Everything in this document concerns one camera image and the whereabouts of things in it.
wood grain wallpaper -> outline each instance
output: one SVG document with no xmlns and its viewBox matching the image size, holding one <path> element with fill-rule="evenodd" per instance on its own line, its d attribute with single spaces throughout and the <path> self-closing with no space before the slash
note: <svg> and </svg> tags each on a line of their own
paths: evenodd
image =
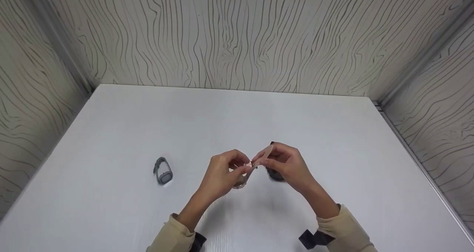
<svg viewBox="0 0 474 252">
<path fill-rule="evenodd" d="M 385 112 L 474 235 L 474 20 Z"/>
<path fill-rule="evenodd" d="M 97 83 L 377 100 L 466 0 L 49 0 Z"/>
<path fill-rule="evenodd" d="M 0 0 L 0 220 L 85 99 L 23 0 Z"/>
</svg>

forearm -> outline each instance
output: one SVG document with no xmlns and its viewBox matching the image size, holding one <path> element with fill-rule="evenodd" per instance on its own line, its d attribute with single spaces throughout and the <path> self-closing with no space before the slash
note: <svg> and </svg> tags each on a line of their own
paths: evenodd
<svg viewBox="0 0 474 252">
<path fill-rule="evenodd" d="M 301 194 L 308 201 L 318 218 L 328 219 L 339 215 L 339 207 L 317 182 L 312 181 Z"/>
<path fill-rule="evenodd" d="M 206 199 L 205 195 L 198 190 L 176 217 L 176 220 L 186 226 L 190 232 L 194 232 L 196 225 L 211 203 L 212 201 Z"/>
<path fill-rule="evenodd" d="M 330 252 L 376 252 L 369 236 L 345 206 L 339 207 L 316 181 L 301 193 L 318 217 L 318 230 L 333 237 Z"/>
<path fill-rule="evenodd" d="M 194 229 L 211 203 L 199 190 L 194 193 L 179 215 L 170 216 L 147 252 L 188 252 L 195 239 Z"/>
</svg>

white table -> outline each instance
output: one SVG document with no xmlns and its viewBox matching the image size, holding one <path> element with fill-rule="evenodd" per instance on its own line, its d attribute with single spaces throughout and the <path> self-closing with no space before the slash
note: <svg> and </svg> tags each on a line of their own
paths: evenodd
<svg viewBox="0 0 474 252">
<path fill-rule="evenodd" d="M 100 85 L 0 225 L 2 252 L 143 252 L 213 154 L 278 140 L 344 203 L 381 252 L 473 247 L 369 98 Z M 158 186 L 165 156 L 173 181 Z M 257 169 L 207 211 L 213 251 L 305 251 L 317 228 L 287 184 Z"/>
</svg>

beige sleeve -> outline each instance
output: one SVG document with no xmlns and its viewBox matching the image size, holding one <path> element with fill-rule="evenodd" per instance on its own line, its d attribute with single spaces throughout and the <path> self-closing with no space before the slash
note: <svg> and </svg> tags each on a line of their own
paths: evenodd
<svg viewBox="0 0 474 252">
<path fill-rule="evenodd" d="M 318 225 L 318 230 L 335 238 L 327 245 L 330 252 L 377 252 L 367 233 L 344 205 L 338 216 L 318 218 Z"/>
<path fill-rule="evenodd" d="M 186 226 L 179 223 L 171 214 L 163 225 L 147 252 L 188 252 L 194 242 L 196 232 L 191 233 Z"/>
</svg>

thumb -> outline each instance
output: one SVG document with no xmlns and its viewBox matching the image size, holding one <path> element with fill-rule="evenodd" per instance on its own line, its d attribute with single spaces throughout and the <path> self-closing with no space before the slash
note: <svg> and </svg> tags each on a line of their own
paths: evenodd
<svg viewBox="0 0 474 252">
<path fill-rule="evenodd" d="M 252 167 L 250 167 L 250 166 L 240 166 L 237 169 L 234 169 L 233 171 L 231 171 L 229 173 L 230 179 L 232 181 L 236 182 L 237 179 L 239 179 L 239 177 L 242 174 L 249 172 L 251 169 L 252 169 Z"/>
<path fill-rule="evenodd" d="M 283 171 L 283 168 L 285 166 L 285 163 L 281 163 L 274 159 L 261 159 L 260 164 L 263 166 L 266 166 L 267 168 L 274 169 L 275 171 L 278 171 L 279 173 Z"/>
</svg>

